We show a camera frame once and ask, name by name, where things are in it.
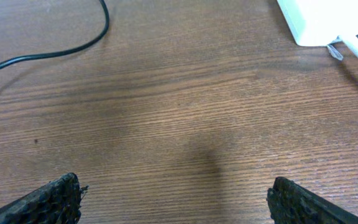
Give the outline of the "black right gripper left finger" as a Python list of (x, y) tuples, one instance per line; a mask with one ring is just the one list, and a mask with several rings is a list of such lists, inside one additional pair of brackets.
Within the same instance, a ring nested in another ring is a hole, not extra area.
[(77, 224), (87, 191), (76, 174), (64, 174), (1, 207), (0, 224)]

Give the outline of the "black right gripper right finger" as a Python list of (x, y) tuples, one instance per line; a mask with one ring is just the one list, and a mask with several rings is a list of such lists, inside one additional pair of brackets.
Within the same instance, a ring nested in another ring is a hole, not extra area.
[(270, 217), (275, 224), (358, 223), (358, 216), (314, 194), (294, 181), (277, 177), (267, 191)]

